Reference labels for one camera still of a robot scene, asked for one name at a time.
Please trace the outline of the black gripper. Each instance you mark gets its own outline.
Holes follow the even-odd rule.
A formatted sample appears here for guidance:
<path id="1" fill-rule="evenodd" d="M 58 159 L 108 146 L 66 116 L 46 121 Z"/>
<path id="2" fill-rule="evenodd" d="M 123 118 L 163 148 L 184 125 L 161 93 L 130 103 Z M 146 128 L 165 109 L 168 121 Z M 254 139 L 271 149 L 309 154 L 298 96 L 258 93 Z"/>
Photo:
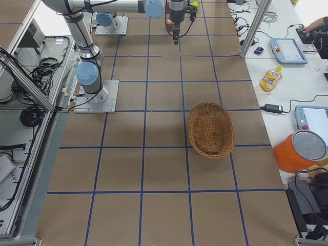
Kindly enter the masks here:
<path id="1" fill-rule="evenodd" d="M 173 27 L 173 43 L 178 44 L 179 41 L 179 24 L 185 18 L 185 1 L 171 0 L 170 1 L 170 20 L 174 23 Z"/>

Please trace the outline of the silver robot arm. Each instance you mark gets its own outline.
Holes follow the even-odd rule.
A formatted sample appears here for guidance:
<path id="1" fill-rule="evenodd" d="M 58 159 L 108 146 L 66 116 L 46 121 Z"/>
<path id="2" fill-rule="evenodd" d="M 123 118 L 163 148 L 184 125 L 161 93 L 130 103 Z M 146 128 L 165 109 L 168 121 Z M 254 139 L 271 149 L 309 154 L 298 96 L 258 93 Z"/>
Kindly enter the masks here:
<path id="1" fill-rule="evenodd" d="M 100 26 L 103 26 L 105 28 L 117 29 L 120 25 L 116 12 L 113 13 L 99 12 L 96 14 L 96 21 Z"/>
<path id="2" fill-rule="evenodd" d="M 105 85 L 101 77 L 104 55 L 95 44 L 84 20 L 84 12 L 115 14 L 118 12 L 142 13 L 158 18 L 169 13 L 173 22 L 173 42 L 181 38 L 180 24 L 188 12 L 189 1 L 43 1 L 43 3 L 64 17 L 78 47 L 82 64 L 76 69 L 76 77 L 85 92 L 88 102 L 107 98 L 103 92 Z"/>

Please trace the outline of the person hand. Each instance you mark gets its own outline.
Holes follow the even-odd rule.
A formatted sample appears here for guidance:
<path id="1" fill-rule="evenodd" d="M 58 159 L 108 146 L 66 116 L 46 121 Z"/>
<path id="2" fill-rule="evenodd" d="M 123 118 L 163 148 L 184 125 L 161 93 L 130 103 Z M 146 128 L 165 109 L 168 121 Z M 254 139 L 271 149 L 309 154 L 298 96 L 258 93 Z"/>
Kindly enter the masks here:
<path id="1" fill-rule="evenodd" d="M 317 30 L 317 31 L 321 30 L 323 32 L 326 32 L 327 31 L 327 16 L 314 21 L 309 26 L 307 26 L 305 28 L 305 30 L 306 30 L 306 33 L 310 33 L 311 31 L 314 31 L 314 30 Z"/>

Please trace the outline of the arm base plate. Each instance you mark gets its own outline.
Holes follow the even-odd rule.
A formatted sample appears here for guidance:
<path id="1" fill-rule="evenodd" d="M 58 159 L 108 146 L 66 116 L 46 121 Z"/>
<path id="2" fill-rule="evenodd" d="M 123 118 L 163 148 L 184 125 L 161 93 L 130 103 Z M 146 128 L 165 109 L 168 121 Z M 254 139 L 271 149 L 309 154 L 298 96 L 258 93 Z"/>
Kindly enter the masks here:
<path id="1" fill-rule="evenodd" d="M 75 113 L 114 113 L 116 108 L 119 81 L 103 80 L 102 90 L 93 98 L 91 94 L 85 94 L 77 99 Z"/>
<path id="2" fill-rule="evenodd" d="M 128 16 L 115 16 L 114 18 L 110 18 L 110 26 L 104 26 L 105 21 L 99 23 L 95 35 L 98 36 L 119 36 L 126 35 L 127 27 L 128 27 Z"/>

